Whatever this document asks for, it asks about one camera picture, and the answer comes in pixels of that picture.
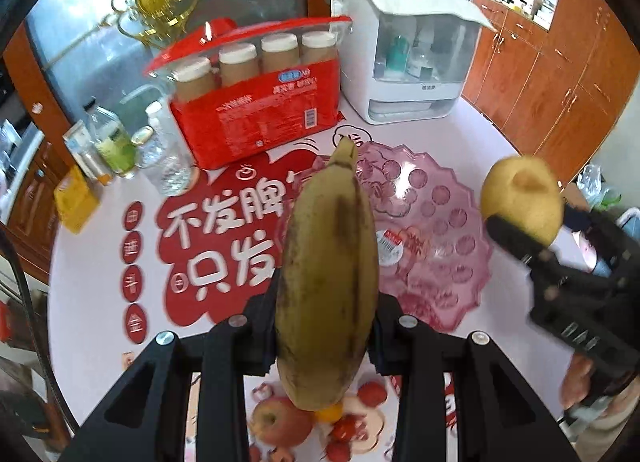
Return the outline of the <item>person's right hand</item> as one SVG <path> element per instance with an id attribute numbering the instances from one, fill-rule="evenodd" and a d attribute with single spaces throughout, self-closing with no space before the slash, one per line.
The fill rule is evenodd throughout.
<path id="1" fill-rule="evenodd" d="M 592 360 L 575 352 L 560 387 L 560 403 L 564 410 L 570 409 L 587 397 L 592 370 Z"/>

